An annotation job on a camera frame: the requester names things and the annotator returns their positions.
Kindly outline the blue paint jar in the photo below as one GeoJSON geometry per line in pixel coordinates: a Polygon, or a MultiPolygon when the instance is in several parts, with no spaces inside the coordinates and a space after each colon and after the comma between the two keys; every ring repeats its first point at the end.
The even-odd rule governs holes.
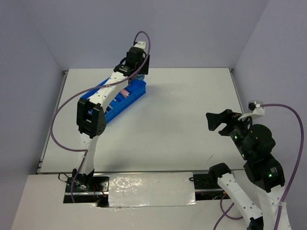
{"type": "Polygon", "coordinates": [[[145,75],[137,75],[136,77],[137,80],[143,81],[145,79],[145,75]]]}

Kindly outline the pink lidded small bottle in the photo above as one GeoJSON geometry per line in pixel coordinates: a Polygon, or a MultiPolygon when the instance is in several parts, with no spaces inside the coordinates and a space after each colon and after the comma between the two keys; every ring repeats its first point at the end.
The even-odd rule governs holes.
{"type": "Polygon", "coordinates": [[[130,95],[130,92],[127,91],[126,89],[123,89],[120,91],[120,94],[124,97],[127,98],[130,95]]]}

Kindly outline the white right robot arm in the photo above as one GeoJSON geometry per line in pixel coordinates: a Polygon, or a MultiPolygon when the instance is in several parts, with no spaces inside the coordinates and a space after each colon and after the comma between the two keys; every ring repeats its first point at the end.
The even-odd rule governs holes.
{"type": "Polygon", "coordinates": [[[285,177],[281,164],[272,156],[275,146],[271,131],[264,125],[241,119],[240,113],[226,109],[219,114],[206,113],[208,128],[214,131],[225,123],[219,131],[221,136],[229,136],[243,160],[249,181],[255,186],[260,202],[257,207],[235,178],[225,163],[209,168],[209,184],[226,191],[243,216],[249,230],[289,230],[291,229],[286,208],[282,206],[285,191],[285,177]]]}

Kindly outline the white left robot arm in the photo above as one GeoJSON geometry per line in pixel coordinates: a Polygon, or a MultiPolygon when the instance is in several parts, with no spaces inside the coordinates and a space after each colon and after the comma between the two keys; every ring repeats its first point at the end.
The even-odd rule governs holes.
{"type": "Polygon", "coordinates": [[[145,59],[146,44],[144,41],[134,43],[126,57],[114,68],[112,75],[104,83],[104,87],[94,90],[88,98],[81,97],[77,103],[77,126],[80,132],[81,147],[87,150],[83,166],[74,169],[72,176],[75,183],[83,191],[89,191],[94,185],[94,154],[99,136],[106,128],[105,112],[111,101],[126,88],[131,80],[125,80],[133,74],[146,60],[137,74],[148,74],[149,59],[145,59]]]}

